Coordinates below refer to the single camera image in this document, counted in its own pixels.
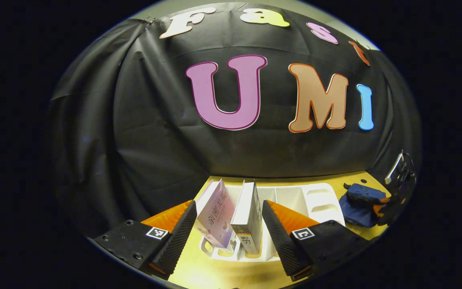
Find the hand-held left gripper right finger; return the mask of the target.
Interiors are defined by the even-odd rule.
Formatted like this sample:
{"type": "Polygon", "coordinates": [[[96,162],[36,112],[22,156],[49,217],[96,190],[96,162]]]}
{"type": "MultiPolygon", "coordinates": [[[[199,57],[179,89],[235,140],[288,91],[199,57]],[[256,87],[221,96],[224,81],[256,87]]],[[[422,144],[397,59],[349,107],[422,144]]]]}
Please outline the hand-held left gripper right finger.
{"type": "Polygon", "coordinates": [[[327,274],[372,243],[337,221],[317,222],[270,200],[264,200],[262,216],[293,281],[327,274]]]}

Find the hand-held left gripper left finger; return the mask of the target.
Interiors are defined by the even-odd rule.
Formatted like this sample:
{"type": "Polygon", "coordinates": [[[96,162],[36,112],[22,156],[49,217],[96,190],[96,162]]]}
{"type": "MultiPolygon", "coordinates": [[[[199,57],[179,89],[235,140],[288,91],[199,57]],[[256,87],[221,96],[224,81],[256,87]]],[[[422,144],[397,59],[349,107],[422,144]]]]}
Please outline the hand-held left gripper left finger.
{"type": "Polygon", "coordinates": [[[196,203],[189,200],[141,222],[126,220],[94,241],[131,267],[167,280],[196,217],[196,203]]]}

